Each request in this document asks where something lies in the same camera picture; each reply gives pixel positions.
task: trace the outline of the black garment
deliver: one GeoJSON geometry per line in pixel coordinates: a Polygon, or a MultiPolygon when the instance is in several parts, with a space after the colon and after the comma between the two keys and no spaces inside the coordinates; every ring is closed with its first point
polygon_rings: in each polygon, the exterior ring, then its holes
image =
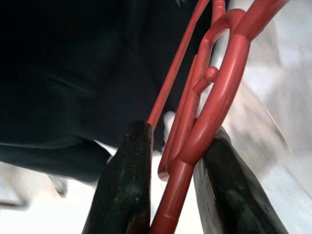
{"type": "MultiPolygon", "coordinates": [[[[1,8],[0,160],[98,179],[131,121],[148,118],[196,0],[13,0],[1,8]]],[[[210,25],[201,17],[164,113],[210,25]]],[[[154,147],[164,144],[164,124],[154,147]]]]}

